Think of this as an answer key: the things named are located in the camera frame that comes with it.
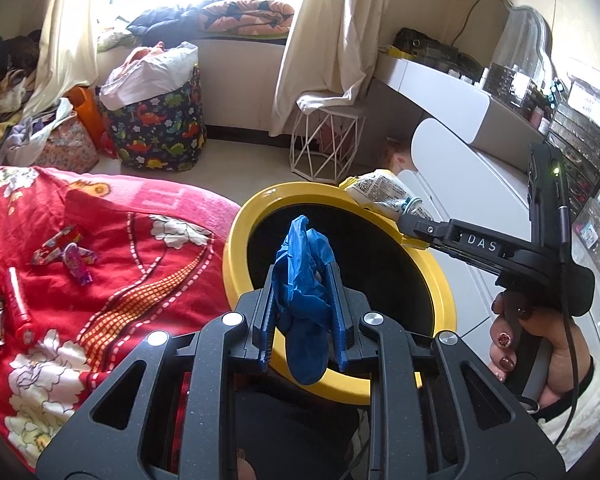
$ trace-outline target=orange bag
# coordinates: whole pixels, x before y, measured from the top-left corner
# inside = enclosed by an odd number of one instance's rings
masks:
[[[93,91],[84,86],[74,86],[66,93],[66,97],[74,106],[84,127],[87,128],[96,149],[99,149],[100,138],[105,128]]]

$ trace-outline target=yellow rim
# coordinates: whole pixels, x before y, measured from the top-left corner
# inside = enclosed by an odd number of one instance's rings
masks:
[[[253,290],[247,266],[247,243],[251,233],[263,218],[277,209],[301,203],[330,205],[355,213],[396,240],[414,261],[429,287],[434,310],[434,334],[441,330],[456,330],[456,307],[451,289],[435,258],[428,251],[413,248],[422,245],[417,240],[404,238],[394,222],[362,209],[343,190],[313,182],[289,182],[269,187],[251,197],[238,212],[224,247],[222,261],[224,288],[232,308],[235,308],[242,294]],[[295,382],[286,365],[285,338],[278,330],[273,341],[270,364],[278,373]],[[337,402],[369,403],[368,380],[349,377],[333,370],[327,370],[317,383],[302,388]]]

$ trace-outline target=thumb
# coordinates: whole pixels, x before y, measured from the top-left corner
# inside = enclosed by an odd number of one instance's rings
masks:
[[[562,314],[557,310],[545,307],[535,308],[529,319],[520,319],[520,326],[531,335],[548,339],[554,346],[554,351],[563,351],[568,348]]]

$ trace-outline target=dinosaur print storage bag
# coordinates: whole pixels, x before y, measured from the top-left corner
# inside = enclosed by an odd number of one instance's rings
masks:
[[[116,153],[130,168],[190,170],[206,140],[197,66],[191,79],[173,92],[102,111]]]

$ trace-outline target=white vanity table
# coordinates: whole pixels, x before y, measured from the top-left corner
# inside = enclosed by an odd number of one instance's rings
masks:
[[[455,218],[529,240],[528,146],[542,141],[540,133],[486,92],[427,66],[381,54],[375,76],[432,115],[417,126],[411,141],[417,171],[398,177],[422,197],[434,219]],[[439,251],[432,254],[454,295],[458,334],[489,360],[491,302],[502,289],[492,274]],[[575,233],[573,256],[596,274],[591,312],[576,320],[595,356],[600,352],[600,276]]]

